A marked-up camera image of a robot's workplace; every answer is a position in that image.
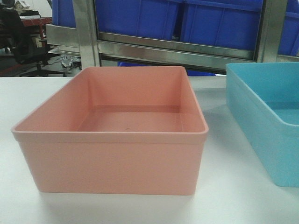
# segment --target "pink plastic bin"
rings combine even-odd
[[[190,195],[208,127],[183,67],[91,67],[12,131],[40,191]]]

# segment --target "floor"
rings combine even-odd
[[[49,65],[42,67],[45,70],[53,70],[53,71],[64,71],[68,77],[75,76],[80,69],[73,63],[73,66],[67,70],[62,67],[61,60],[63,56],[56,56],[51,58],[48,61]],[[117,66],[117,62],[111,61],[102,61],[103,66]],[[36,70],[36,64],[27,64],[27,65],[19,65],[11,52],[6,53],[4,49],[0,49],[0,77],[19,77],[20,74],[25,73],[27,71]],[[61,77],[61,74],[49,74],[49,77]]]

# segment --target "stainless steel bar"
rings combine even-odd
[[[276,62],[285,21],[287,0],[264,0],[255,58]]]
[[[48,44],[79,48],[78,34],[75,28],[47,24],[46,29]]]
[[[73,0],[82,67],[99,66],[97,25],[93,0]]]
[[[250,63],[252,60],[236,59],[230,57],[204,55],[183,51],[157,49],[115,42],[98,42],[99,53],[103,56],[125,58],[129,60],[181,64],[192,67],[215,68],[225,70],[227,63]]]
[[[216,55],[216,56],[235,57],[235,58],[248,59],[248,60],[252,60],[254,54],[253,51],[249,51],[249,50],[230,49],[225,47],[200,45],[200,44],[186,43],[186,42],[165,41],[165,40],[158,40],[158,39],[151,39],[151,38],[144,38],[144,37],[103,33],[103,32],[99,32],[99,39],[101,41],[128,43],[128,44],[140,45],[146,47],[187,51],[192,53],[201,53],[201,54]]]
[[[277,55],[276,62],[299,62],[299,57],[288,55]]]
[[[54,49],[50,50],[49,53],[60,54],[60,55],[80,56],[79,48],[68,47],[68,46],[56,46]]]

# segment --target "bin bottom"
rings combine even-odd
[[[267,104],[284,122],[299,125],[299,102],[268,102]]]
[[[181,132],[179,106],[100,105],[91,109],[79,132]]]

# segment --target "metal shelf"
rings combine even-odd
[[[47,25],[47,41],[57,46],[52,52],[81,55],[83,67],[100,66],[106,59],[224,74],[227,63],[299,61],[278,55],[287,0],[264,0],[255,51],[97,32],[94,1],[73,4],[77,28]]]

